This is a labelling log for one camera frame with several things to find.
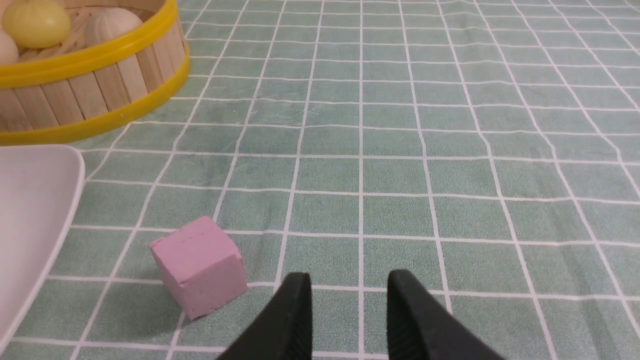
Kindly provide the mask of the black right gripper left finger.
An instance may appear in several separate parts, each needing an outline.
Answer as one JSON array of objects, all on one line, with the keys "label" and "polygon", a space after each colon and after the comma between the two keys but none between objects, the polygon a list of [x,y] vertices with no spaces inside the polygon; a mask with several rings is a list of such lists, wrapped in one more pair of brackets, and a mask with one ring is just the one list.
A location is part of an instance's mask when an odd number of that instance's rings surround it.
[{"label": "black right gripper left finger", "polygon": [[308,273],[289,273],[266,304],[218,360],[311,360],[313,290]]}]

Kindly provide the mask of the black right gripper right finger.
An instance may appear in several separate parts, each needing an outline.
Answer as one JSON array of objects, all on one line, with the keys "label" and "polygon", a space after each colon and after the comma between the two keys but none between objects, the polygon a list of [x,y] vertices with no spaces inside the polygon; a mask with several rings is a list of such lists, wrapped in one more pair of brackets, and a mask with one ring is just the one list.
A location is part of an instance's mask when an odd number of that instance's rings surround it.
[{"label": "black right gripper right finger", "polygon": [[387,279],[387,353],[390,360],[502,360],[408,269]]}]

